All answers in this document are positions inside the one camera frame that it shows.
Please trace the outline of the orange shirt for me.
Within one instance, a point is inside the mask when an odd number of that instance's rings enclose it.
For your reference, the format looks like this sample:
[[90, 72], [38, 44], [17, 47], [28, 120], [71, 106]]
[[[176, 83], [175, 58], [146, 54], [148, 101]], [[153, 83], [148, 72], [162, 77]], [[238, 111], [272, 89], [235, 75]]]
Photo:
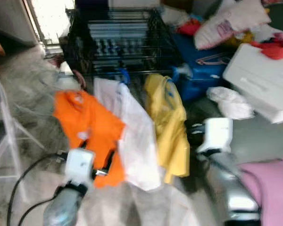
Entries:
[[58, 91], [54, 100], [53, 115], [60, 122], [70, 148], [79, 148], [86, 141], [86, 148], [95, 153], [95, 168], [102, 168], [109, 153], [115, 152], [108, 174], [96, 178], [95, 186], [117, 186], [124, 182], [124, 168], [116, 151], [125, 124], [85, 91]]

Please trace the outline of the yellow shirt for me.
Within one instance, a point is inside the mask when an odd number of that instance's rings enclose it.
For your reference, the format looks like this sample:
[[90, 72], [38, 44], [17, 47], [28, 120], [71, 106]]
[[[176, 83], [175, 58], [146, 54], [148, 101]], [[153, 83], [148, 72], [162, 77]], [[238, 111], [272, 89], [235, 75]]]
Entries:
[[168, 76], [149, 74], [144, 82], [148, 95], [146, 111], [154, 121], [159, 166], [165, 169], [164, 182], [189, 175], [190, 145], [184, 122], [187, 119], [180, 94]]

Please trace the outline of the pink plastic hanger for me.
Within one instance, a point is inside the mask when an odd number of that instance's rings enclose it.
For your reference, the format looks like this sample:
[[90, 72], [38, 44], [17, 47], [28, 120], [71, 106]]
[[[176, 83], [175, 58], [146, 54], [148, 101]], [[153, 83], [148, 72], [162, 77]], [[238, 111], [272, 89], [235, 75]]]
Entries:
[[199, 65], [227, 65], [229, 62], [230, 57], [227, 54], [214, 54], [196, 59], [196, 63]]

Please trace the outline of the white shirt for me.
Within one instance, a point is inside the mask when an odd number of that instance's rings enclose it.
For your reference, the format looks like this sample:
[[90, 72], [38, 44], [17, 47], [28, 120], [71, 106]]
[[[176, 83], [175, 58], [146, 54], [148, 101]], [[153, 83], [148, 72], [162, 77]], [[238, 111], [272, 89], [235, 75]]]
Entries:
[[150, 191], [162, 185], [158, 165], [154, 122], [123, 82], [94, 78], [94, 96], [124, 124], [118, 155], [125, 180]]

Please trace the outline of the white crumpled cloth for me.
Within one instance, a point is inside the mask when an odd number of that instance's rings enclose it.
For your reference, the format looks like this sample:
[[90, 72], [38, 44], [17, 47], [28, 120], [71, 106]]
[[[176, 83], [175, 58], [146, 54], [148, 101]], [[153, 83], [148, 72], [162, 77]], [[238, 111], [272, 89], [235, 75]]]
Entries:
[[226, 118], [244, 120], [255, 116], [254, 108], [235, 90], [224, 87], [209, 88], [207, 96], [217, 104], [221, 114]]

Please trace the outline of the grey green sofa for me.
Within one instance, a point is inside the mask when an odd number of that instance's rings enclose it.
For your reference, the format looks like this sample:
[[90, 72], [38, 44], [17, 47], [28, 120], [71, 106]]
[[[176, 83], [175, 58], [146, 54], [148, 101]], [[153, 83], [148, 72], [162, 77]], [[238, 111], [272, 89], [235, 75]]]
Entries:
[[[208, 98], [201, 97], [184, 103], [187, 112], [185, 122], [203, 123], [208, 118], [223, 118], [218, 112], [217, 105]], [[283, 159], [283, 125], [272, 125], [264, 118], [244, 119], [233, 121], [233, 138], [230, 149], [234, 161], [239, 163], [263, 162], [273, 159]], [[223, 226], [225, 217], [225, 194], [223, 189], [211, 189], [217, 181], [209, 179], [205, 174], [207, 162], [196, 155], [196, 147], [192, 148], [192, 155], [198, 164], [196, 175], [204, 183], [204, 189], [211, 201], [211, 211], [217, 226]]]

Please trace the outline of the white folding chair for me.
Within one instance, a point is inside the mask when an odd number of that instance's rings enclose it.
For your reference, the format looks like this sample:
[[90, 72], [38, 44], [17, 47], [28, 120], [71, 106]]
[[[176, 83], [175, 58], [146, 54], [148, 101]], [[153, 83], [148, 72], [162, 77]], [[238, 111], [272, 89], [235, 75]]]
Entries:
[[35, 138], [29, 130], [15, 119], [9, 108], [7, 93], [0, 82], [0, 161], [4, 153], [10, 153], [14, 166], [14, 173], [11, 175], [0, 175], [0, 179], [23, 178], [22, 161], [19, 155], [19, 140], [31, 140], [41, 149], [45, 146]]

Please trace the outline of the white printer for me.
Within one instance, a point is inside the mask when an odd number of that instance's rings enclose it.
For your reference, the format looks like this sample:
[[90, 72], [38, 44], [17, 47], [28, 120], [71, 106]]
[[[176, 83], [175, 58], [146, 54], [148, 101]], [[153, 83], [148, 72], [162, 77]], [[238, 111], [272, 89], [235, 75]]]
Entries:
[[283, 59], [273, 60], [260, 48], [241, 44], [223, 77], [269, 122], [283, 122]]

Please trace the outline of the black drying rack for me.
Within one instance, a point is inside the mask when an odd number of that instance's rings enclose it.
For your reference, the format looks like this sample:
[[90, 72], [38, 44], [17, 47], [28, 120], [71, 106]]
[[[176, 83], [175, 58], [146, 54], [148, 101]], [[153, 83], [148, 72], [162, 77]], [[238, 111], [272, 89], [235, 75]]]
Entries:
[[85, 78], [120, 81], [125, 68], [130, 84], [148, 74], [171, 75], [183, 62], [171, 30], [154, 8], [68, 9], [70, 28], [60, 42], [69, 67]]

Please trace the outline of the yellow bag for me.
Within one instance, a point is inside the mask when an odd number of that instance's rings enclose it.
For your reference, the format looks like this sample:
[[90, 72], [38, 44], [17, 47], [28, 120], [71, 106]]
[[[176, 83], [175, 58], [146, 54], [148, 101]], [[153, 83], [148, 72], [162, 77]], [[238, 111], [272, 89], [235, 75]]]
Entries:
[[251, 43], [252, 41], [254, 41], [254, 34], [250, 31], [245, 31], [232, 35], [223, 44], [226, 47], [237, 48], [242, 43]]

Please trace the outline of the red cloth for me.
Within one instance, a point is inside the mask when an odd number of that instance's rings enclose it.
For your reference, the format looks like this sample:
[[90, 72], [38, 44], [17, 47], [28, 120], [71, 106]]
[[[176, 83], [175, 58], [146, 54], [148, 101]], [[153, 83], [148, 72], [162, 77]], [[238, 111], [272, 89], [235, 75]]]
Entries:
[[258, 43], [256, 41], [252, 41], [250, 43], [253, 47], [260, 48], [262, 54], [266, 57], [273, 59], [273, 60], [280, 60], [283, 59], [283, 42], [276, 41], [276, 42], [265, 42], [265, 43]]
[[191, 18], [176, 28], [176, 32], [186, 36], [193, 36], [202, 26], [201, 22], [195, 18]]

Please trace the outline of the white pink pillow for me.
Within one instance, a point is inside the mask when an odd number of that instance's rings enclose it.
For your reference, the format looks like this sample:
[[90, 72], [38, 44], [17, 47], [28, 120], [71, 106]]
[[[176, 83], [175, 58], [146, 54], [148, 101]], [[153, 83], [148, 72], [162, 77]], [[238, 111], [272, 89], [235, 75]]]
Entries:
[[260, 0], [241, 0], [206, 20], [194, 34], [196, 49], [214, 48], [236, 33], [271, 22]]

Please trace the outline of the bright window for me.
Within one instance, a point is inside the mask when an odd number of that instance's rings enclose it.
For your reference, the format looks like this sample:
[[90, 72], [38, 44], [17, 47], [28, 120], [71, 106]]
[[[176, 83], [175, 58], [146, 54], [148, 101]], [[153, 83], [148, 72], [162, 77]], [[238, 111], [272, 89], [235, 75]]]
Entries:
[[45, 45], [57, 45], [69, 26], [66, 9], [75, 8], [75, 0], [31, 0], [34, 16]]

